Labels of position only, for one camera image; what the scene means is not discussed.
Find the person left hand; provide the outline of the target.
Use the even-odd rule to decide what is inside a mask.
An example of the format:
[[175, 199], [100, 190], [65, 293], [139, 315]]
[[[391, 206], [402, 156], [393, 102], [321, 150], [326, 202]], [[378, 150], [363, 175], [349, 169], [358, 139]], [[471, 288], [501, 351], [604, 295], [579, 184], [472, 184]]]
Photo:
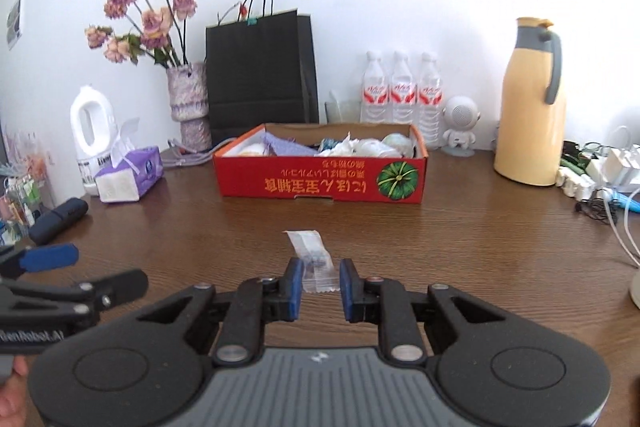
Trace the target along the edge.
[[1, 386], [0, 427], [26, 426], [27, 377], [26, 358], [17, 355], [10, 378]]

